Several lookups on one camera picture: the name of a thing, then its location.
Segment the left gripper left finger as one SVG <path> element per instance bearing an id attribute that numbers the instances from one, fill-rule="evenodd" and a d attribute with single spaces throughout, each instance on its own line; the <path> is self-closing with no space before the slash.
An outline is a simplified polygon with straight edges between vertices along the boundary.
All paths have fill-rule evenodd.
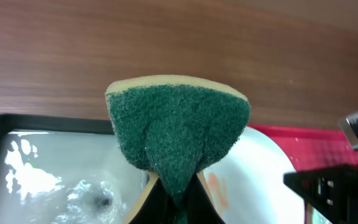
<path id="1" fill-rule="evenodd" d="M 175 205 L 158 177 L 150 178 L 139 199 L 132 224 L 172 224 Z"/>

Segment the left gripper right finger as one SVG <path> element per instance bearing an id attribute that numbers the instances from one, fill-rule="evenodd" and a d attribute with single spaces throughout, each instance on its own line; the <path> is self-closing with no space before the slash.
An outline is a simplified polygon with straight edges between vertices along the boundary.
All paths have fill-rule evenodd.
<path id="1" fill-rule="evenodd" d="M 224 224 L 196 174 L 186 189 L 185 205 L 188 224 Z"/>

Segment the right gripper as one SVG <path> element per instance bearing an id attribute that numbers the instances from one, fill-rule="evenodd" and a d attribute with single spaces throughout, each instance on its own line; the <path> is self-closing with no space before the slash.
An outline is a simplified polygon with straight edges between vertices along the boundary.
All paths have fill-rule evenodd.
<path id="1" fill-rule="evenodd" d="M 358 164 L 289 172 L 283 183 L 333 224 L 358 224 Z"/>

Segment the white round plate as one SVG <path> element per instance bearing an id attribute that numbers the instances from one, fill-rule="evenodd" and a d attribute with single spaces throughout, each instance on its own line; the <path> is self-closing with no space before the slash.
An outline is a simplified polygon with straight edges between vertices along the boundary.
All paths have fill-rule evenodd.
<path id="1" fill-rule="evenodd" d="M 227 224 L 304 224 L 303 199 L 283 183 L 295 169 L 281 148 L 247 127 L 229 153 L 203 171 Z"/>

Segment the green yellow sponge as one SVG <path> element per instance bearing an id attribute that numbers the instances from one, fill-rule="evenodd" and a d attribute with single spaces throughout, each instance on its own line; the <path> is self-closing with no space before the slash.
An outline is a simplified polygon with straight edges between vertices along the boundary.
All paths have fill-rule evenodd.
<path id="1" fill-rule="evenodd" d="M 175 205 L 172 223 L 186 223 L 186 189 L 194 174 L 213 206 L 205 168 L 223 159 L 250 117 L 236 89 L 184 75 L 119 80 L 105 92 L 120 150 L 132 166 L 159 178 Z"/>

